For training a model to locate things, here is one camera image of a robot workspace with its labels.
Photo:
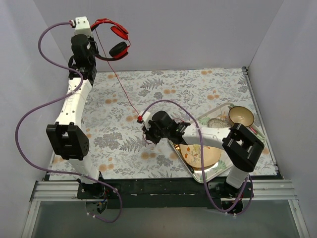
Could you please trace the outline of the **red and black headphones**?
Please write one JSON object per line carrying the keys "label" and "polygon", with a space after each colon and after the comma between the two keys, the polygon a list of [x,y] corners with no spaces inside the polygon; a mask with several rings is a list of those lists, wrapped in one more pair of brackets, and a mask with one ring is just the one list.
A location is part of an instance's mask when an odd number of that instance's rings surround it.
{"label": "red and black headphones", "polygon": [[[105,33],[98,35],[97,28],[102,25],[109,26],[109,32],[116,35],[117,41],[115,44],[115,37],[113,36],[110,39],[110,44],[107,44],[108,48],[102,45],[103,42],[106,42],[101,38],[101,36],[106,36]],[[121,60],[128,55],[131,42],[129,40],[129,32],[121,24],[116,23],[109,18],[99,18],[92,25],[91,30],[97,38],[97,52],[96,58],[103,61],[117,61]]]}

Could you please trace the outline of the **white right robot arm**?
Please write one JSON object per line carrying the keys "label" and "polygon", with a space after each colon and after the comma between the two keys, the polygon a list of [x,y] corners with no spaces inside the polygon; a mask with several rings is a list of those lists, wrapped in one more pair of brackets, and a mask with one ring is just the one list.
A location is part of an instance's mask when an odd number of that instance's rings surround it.
{"label": "white right robot arm", "polygon": [[174,144],[202,144],[224,150],[233,163],[224,184],[230,197],[241,193],[242,183],[254,170],[264,149],[262,141],[240,123],[226,128],[199,128],[188,122],[176,122],[165,111],[141,112],[137,122],[143,124],[146,139],[154,144],[167,138]]}

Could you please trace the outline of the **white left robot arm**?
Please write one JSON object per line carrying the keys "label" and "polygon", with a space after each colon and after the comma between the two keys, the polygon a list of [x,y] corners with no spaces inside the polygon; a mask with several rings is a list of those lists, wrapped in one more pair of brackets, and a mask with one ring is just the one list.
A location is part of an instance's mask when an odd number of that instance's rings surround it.
{"label": "white left robot arm", "polygon": [[69,59],[68,97],[54,124],[47,125],[46,133],[56,155],[70,163],[79,175],[79,181],[89,184],[88,192],[94,198],[105,194],[105,185],[97,181],[100,172],[86,156],[89,139],[81,129],[86,99],[96,77],[96,44],[92,36],[76,34],[71,38],[73,55]]}

